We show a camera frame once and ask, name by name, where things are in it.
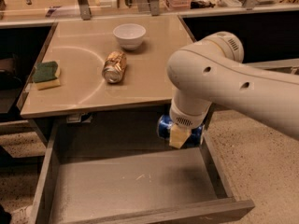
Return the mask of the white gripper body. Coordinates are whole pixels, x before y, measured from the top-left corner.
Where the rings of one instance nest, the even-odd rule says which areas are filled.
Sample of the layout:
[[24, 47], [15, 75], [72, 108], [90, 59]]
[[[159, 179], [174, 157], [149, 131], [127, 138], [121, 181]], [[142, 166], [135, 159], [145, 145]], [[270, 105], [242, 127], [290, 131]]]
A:
[[192, 97], [187, 92], [175, 89], [169, 110], [170, 119], [180, 127], [199, 127], [211, 106], [211, 102]]

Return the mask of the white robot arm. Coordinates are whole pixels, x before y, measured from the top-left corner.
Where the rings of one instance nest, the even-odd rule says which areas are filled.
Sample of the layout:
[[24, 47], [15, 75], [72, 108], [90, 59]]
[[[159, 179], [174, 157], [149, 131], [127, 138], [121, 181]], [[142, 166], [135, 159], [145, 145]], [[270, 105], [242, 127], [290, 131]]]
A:
[[237, 36], [217, 32], [174, 52], [167, 75], [176, 87], [170, 119], [199, 127], [213, 104], [223, 105], [299, 139], [299, 76], [243, 64]]

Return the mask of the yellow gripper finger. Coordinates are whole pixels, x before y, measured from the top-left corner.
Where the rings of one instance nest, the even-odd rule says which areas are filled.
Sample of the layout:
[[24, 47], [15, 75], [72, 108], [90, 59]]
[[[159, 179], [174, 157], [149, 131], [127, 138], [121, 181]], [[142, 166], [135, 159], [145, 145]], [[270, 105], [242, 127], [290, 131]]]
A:
[[174, 124], [170, 129], [169, 146], [177, 149], [182, 148], [191, 133], [190, 129]]

